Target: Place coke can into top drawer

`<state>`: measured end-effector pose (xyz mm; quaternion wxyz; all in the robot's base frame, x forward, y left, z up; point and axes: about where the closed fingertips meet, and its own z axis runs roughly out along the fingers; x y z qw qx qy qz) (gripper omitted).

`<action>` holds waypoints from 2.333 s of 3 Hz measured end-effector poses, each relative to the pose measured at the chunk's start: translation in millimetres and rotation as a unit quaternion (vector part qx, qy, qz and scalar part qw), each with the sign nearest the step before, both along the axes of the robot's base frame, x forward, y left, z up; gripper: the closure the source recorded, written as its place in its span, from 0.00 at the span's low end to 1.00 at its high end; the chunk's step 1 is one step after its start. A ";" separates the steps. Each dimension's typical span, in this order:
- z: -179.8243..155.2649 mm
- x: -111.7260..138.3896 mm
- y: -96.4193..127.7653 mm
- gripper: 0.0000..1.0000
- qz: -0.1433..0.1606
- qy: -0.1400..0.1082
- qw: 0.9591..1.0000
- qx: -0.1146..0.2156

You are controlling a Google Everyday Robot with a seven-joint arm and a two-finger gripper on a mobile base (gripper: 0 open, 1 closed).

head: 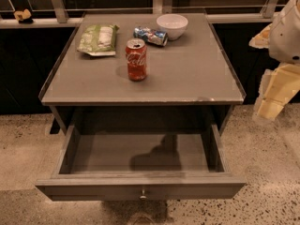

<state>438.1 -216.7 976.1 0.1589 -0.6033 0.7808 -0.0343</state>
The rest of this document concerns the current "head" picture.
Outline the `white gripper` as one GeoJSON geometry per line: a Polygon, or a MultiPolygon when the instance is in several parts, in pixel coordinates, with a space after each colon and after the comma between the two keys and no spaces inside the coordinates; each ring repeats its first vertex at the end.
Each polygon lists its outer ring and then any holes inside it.
{"type": "MultiPolygon", "coordinates": [[[[256,49],[269,48],[271,25],[253,37],[248,45],[256,49]]],[[[280,63],[275,70],[267,69],[262,75],[259,96],[254,109],[253,120],[256,122],[274,121],[283,108],[300,91],[300,65],[280,63]]]]}

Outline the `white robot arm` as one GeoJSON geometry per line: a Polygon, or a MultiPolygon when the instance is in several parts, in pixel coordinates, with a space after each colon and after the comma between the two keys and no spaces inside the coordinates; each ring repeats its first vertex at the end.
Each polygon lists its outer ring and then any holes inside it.
{"type": "Polygon", "coordinates": [[[290,0],[248,45],[267,49],[269,56],[279,61],[277,68],[262,75],[254,104],[253,120],[266,124],[300,91],[300,0],[290,0]]]}

